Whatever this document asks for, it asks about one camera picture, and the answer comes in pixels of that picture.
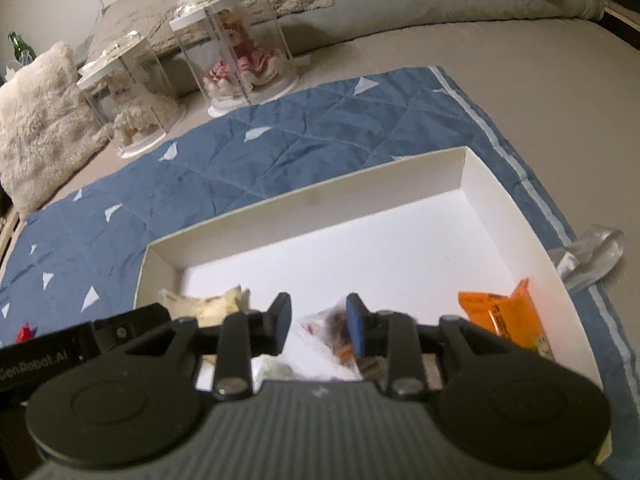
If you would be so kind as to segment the cream crinkled snack bag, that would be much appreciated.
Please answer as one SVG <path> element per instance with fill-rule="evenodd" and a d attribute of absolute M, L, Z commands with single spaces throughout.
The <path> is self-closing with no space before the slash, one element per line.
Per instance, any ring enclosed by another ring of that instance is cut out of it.
<path fill-rule="evenodd" d="M 235 312 L 248 310 L 250 291 L 240 285 L 232 287 L 222 295 L 206 298 L 195 298 L 161 289 L 158 301 L 165 307 L 172 318 L 195 318 L 200 327 L 218 326 L 224 319 Z"/>

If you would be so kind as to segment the clear dark candy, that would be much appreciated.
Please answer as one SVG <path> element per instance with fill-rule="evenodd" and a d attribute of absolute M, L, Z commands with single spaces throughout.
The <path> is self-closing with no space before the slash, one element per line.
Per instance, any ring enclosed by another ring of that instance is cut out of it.
<path fill-rule="evenodd" d="M 352 337 L 346 320 L 346 302 L 341 301 L 334 307 L 305 316 L 299 326 L 320 344 L 328 348 L 332 356 L 341 364 L 354 357 Z"/>

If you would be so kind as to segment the orange snack packet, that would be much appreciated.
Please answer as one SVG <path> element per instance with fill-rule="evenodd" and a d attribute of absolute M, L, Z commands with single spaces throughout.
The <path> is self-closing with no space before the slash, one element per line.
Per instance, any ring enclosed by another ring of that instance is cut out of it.
<path fill-rule="evenodd" d="M 458 303 L 475 325 L 553 361 L 548 337 L 528 284 L 529 279 L 524 278 L 509 296 L 491 292 L 459 292 Z"/>

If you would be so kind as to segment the green glass bottle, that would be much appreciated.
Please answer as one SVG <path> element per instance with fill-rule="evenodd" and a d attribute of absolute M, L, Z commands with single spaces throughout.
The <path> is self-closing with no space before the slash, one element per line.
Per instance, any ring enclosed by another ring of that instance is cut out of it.
<path fill-rule="evenodd" d="M 36 54 L 34 49 L 26 44 L 21 35 L 17 32 L 9 32 L 8 39 L 13 48 L 14 58 L 17 62 L 26 66 L 35 61 Z"/>

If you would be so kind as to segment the small red candy packet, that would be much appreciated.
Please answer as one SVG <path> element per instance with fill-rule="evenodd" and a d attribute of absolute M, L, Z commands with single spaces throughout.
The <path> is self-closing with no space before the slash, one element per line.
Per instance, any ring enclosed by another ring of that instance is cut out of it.
<path fill-rule="evenodd" d="M 37 336 L 37 329 L 26 323 L 18 330 L 14 344 L 21 344 L 22 342 L 33 340 L 35 336 Z"/>

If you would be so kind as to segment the blue quilted mat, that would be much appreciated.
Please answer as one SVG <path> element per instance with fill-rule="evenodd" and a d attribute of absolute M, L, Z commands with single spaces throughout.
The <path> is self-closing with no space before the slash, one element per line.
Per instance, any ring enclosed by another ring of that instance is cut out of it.
<path fill-rule="evenodd" d="M 31 214 L 1 285 L 1 342 L 128 311 L 146 246 L 243 206 L 443 148 L 486 162 L 545 248 L 573 230 L 521 155 L 440 67 L 345 79 L 245 107 Z"/>

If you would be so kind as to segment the white cardboard tray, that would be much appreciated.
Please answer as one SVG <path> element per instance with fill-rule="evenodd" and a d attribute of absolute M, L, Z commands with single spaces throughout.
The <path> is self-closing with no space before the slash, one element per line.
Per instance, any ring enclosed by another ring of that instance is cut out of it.
<path fill-rule="evenodd" d="M 459 292 L 528 290 L 554 360 L 472 323 Z M 572 300 L 518 206 L 467 148 L 411 157 L 248 206 L 146 250 L 137 304 L 161 289 L 250 305 L 290 294 L 296 318 L 356 292 L 435 324 L 448 349 L 430 400 L 370 382 L 268 382 L 215 408 L 152 463 L 185 479 L 591 479 L 611 412 Z"/>

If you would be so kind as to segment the fluffy white pillow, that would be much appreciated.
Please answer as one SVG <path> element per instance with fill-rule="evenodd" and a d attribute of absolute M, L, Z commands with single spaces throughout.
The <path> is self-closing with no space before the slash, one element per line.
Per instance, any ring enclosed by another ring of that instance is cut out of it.
<path fill-rule="evenodd" d="M 1 187 L 22 218 L 37 211 L 108 142 L 58 42 L 1 87 Z"/>

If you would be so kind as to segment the white doll display case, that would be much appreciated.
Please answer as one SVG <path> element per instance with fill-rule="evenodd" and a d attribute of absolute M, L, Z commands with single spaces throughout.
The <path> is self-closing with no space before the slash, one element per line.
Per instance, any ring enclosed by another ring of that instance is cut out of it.
<path fill-rule="evenodd" d="M 121 158 L 154 148 L 184 115 L 149 40 L 135 30 L 81 66 L 77 87 Z"/>

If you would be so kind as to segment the green white candy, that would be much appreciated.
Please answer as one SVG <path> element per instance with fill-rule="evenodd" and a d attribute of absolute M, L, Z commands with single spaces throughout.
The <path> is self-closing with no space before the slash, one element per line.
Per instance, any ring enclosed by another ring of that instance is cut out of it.
<path fill-rule="evenodd" d="M 258 356 L 252 359 L 253 391 L 258 393 L 264 382 L 289 382 L 298 374 L 288 360 L 280 356 Z"/>

